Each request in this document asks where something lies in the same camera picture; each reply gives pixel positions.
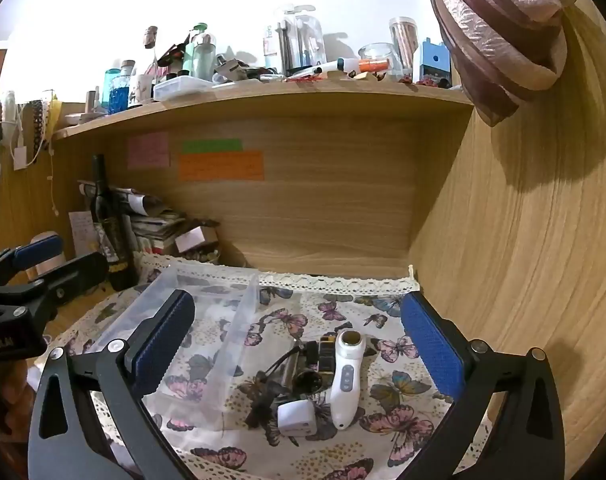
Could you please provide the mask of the blue liquid bottle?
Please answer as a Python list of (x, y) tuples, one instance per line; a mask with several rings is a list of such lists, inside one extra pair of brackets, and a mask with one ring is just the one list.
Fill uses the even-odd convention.
[(134, 69), (134, 60), (120, 62), (120, 69), (105, 73), (102, 105), (109, 115), (124, 112), (129, 105), (129, 86)]

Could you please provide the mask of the tall patterned clear canister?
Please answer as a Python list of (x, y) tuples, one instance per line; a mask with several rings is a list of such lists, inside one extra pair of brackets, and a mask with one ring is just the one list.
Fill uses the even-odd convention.
[(406, 16), (391, 18), (390, 32), (402, 66), (402, 78), (411, 82), (414, 78), (414, 52), (418, 48), (416, 23)]

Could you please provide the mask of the white charger plug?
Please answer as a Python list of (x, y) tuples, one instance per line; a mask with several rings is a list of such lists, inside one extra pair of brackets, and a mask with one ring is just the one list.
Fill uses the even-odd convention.
[(315, 405), (302, 399), (281, 404), (277, 408), (277, 427), (286, 437), (311, 437), (317, 432)]

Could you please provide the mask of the clear plastic storage box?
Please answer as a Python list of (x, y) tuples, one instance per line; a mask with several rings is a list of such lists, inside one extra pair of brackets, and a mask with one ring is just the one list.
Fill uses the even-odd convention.
[(114, 339), (127, 339), (160, 310), (176, 290), (194, 304), (192, 322), (177, 325), (184, 338), (165, 365), (155, 390), (143, 397), (148, 411), (166, 420), (205, 430), (225, 427), (225, 403), (233, 381), (242, 375), (244, 342), (258, 308), (258, 272), (213, 266), (189, 271), (169, 266), (138, 296), (90, 347), (102, 350)]

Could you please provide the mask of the white handheld beauty device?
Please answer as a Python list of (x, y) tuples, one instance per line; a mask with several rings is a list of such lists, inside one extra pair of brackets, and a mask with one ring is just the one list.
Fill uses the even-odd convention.
[(335, 371), (330, 389), (330, 413), (337, 430), (349, 427), (360, 398), (360, 371), (366, 338), (357, 330), (341, 330), (335, 341)]

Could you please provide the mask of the clear shallow tray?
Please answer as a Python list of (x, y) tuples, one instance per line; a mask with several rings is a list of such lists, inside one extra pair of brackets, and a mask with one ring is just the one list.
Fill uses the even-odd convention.
[(182, 75), (156, 84), (153, 88), (153, 99), (156, 102), (164, 102), (178, 99), (181, 96), (208, 91), (213, 87), (214, 84), (211, 81)]

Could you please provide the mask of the blue box on shelf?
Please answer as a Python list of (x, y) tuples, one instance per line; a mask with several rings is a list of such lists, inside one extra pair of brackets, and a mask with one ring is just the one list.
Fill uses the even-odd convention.
[(438, 88), (450, 88), (452, 66), (446, 46), (442, 42), (434, 44), (430, 38), (426, 38), (420, 44), (419, 54), (419, 81)]

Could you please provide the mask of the orange sticky note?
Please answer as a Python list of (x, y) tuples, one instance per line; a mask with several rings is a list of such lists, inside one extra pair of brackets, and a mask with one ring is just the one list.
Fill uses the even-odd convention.
[(178, 178), (181, 181), (263, 181), (264, 156), (261, 151), (180, 155)]

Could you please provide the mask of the white handwritten note paper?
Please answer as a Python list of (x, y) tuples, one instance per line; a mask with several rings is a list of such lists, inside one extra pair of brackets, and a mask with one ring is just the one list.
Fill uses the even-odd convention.
[(71, 211), (68, 218), (70, 219), (76, 257), (90, 254), (90, 252), (98, 252), (97, 231), (94, 227), (91, 212), (88, 210)]

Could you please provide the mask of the dark wine bottle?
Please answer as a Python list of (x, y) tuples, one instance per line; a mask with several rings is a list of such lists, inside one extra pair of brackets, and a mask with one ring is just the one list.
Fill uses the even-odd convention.
[(99, 248), (108, 262), (108, 280), (117, 292), (134, 287), (138, 276), (130, 249), (120, 199), (110, 189), (102, 154), (94, 155), (94, 185), (91, 214)]

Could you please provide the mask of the stack of books and papers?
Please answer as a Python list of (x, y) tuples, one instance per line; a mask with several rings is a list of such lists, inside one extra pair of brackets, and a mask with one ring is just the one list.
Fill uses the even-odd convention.
[(133, 252), (176, 256), (176, 238), (186, 223), (181, 212), (165, 206), (152, 195), (133, 188), (111, 186), (112, 194), (120, 201), (125, 234)]

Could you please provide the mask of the clear glass jar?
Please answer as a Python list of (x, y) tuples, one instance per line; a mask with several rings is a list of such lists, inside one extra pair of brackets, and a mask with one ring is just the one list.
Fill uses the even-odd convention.
[(286, 76), (327, 62), (324, 33), (314, 6), (303, 4), (284, 12), (277, 32)]

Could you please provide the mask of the wooden shelf board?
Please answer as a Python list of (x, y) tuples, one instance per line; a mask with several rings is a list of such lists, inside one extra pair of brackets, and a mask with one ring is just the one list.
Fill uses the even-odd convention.
[(87, 132), (153, 132), (199, 122), (288, 117), (440, 118), (470, 113), (460, 90), (399, 82), (331, 80), (261, 84), (247, 81), (135, 107), (83, 125), (62, 128), (63, 140)]

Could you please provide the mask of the pink sticky note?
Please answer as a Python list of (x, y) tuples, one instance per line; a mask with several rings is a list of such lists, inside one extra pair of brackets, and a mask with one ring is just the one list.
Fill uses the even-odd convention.
[(127, 141), (127, 166), (130, 170), (161, 169), (170, 165), (168, 134), (152, 132), (131, 136)]

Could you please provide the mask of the silver metal tube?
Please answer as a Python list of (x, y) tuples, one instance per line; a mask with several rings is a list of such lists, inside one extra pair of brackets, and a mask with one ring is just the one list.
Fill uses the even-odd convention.
[(305, 356), (304, 344), (294, 344), (283, 356), (266, 370), (263, 382), (270, 392), (284, 396), (293, 392), (294, 375), (298, 370), (298, 361)]

